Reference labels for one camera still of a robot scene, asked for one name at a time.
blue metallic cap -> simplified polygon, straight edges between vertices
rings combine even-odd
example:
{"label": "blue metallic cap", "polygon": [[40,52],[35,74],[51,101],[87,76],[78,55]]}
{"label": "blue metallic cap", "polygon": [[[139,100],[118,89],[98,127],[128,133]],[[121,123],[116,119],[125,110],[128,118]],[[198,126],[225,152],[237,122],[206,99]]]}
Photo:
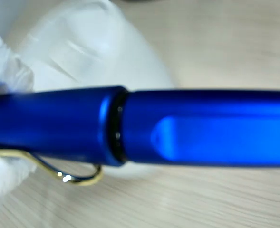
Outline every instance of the blue metallic cap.
{"label": "blue metallic cap", "polygon": [[118,166],[107,121],[122,87],[0,96],[0,148]]}

pen barrel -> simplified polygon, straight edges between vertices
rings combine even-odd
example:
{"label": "pen barrel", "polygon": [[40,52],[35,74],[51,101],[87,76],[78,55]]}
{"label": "pen barrel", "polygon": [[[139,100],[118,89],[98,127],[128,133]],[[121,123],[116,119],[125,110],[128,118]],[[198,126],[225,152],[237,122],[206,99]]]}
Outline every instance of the pen barrel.
{"label": "pen barrel", "polygon": [[280,92],[132,93],[121,136],[139,163],[280,166]]}
{"label": "pen barrel", "polygon": [[121,165],[109,143],[122,87],[0,96],[0,148],[95,164]]}

wood grain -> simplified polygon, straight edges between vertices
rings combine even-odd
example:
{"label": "wood grain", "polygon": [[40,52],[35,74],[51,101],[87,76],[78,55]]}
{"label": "wood grain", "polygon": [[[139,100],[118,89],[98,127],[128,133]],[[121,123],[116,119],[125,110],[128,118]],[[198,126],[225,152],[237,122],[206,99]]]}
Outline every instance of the wood grain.
{"label": "wood grain", "polygon": [[[179,87],[280,89],[280,0],[114,2]],[[4,199],[4,227],[280,228],[280,170],[158,167],[89,188],[38,171]]]}

gold clip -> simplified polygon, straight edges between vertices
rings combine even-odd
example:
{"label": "gold clip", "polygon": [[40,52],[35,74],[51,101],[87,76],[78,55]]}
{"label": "gold clip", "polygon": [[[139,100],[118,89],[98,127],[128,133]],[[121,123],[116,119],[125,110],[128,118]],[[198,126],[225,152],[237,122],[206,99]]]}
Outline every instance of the gold clip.
{"label": "gold clip", "polygon": [[41,158],[21,150],[6,150],[0,149],[0,157],[15,157],[15,158],[26,158],[31,162],[35,163],[38,167],[49,173],[54,178],[61,180],[64,183],[71,183],[78,186],[88,186],[96,184],[103,175],[102,166],[94,165],[95,172],[91,176],[74,176],[69,173],[65,173],[52,165],[46,163]]}

gloved hand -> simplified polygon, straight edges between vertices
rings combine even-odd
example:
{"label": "gloved hand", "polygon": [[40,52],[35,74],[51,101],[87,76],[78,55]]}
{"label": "gloved hand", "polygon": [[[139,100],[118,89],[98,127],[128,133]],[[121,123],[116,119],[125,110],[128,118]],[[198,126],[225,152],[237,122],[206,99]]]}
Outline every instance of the gloved hand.
{"label": "gloved hand", "polygon": [[[33,73],[0,38],[0,94],[31,92]],[[21,184],[36,166],[19,158],[0,157],[0,198]]]}

